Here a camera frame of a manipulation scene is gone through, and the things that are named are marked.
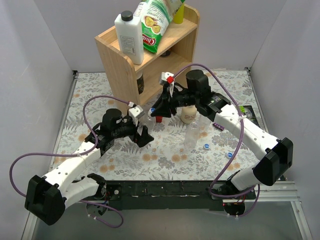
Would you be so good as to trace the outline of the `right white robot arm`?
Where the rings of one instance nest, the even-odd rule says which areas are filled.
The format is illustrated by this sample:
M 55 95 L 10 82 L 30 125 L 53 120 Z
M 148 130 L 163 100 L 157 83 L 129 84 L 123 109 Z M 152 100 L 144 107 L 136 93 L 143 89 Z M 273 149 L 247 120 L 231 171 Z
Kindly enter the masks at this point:
M 191 70 L 185 77 L 187 87 L 179 91 L 175 88 L 174 75 L 161 73 L 162 94 L 151 115 L 170 118 L 180 107 L 195 106 L 202 116 L 237 137 L 259 160 L 254 166 L 231 175 L 219 188 L 211 188 L 211 193 L 215 197 L 237 199 L 255 185 L 272 186 L 292 166 L 293 142 L 287 137 L 279 139 L 270 135 L 247 119 L 228 98 L 211 90 L 208 76 L 202 70 Z

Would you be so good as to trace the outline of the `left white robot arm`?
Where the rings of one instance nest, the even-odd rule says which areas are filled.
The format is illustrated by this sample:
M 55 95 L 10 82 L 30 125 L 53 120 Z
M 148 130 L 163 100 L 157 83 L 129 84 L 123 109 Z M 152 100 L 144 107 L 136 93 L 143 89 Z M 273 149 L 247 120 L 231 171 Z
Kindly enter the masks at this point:
M 71 205 L 87 197 L 101 200 L 107 193 L 106 180 L 90 173 L 76 181 L 91 163 L 102 157 L 116 139 L 129 137 L 138 147 L 154 140 L 147 126 L 139 132 L 139 121 L 144 116 L 139 106 L 130 108 L 126 116 L 116 108 L 110 108 L 85 138 L 74 157 L 70 157 L 44 176 L 35 175 L 28 182 L 24 207 L 47 225 L 55 224 Z

